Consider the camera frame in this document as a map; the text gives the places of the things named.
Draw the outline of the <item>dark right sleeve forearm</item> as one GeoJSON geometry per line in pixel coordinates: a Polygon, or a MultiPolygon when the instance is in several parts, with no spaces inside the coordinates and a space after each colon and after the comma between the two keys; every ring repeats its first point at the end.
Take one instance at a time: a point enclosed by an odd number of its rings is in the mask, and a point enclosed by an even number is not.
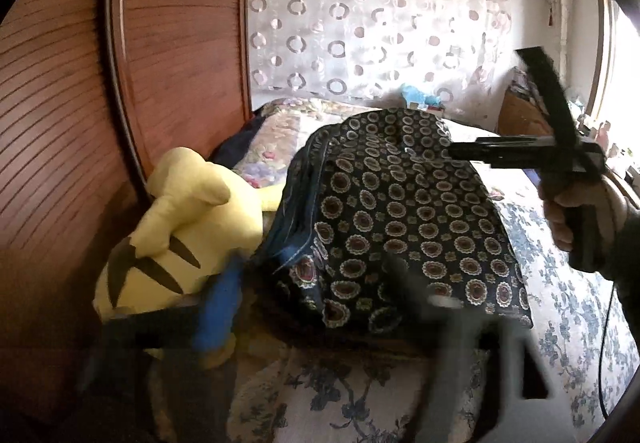
{"type": "Polygon", "coordinates": [[[623,227],[615,234],[600,273],[615,284],[632,337],[640,337],[639,211],[631,207],[623,227]]]}

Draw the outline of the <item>person's right hand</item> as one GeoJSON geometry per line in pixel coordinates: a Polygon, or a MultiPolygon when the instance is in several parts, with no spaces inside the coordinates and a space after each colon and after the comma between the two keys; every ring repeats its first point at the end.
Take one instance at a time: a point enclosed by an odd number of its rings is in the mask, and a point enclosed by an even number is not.
{"type": "Polygon", "coordinates": [[[538,196],[544,204],[544,218],[547,220],[553,243],[567,253],[570,253],[575,245],[575,229],[566,221],[568,211],[582,207],[594,208],[600,246],[605,255],[611,251],[615,237],[623,229],[628,216],[629,205],[626,197],[606,177],[598,183],[576,182],[554,197],[539,185],[538,196]]]}

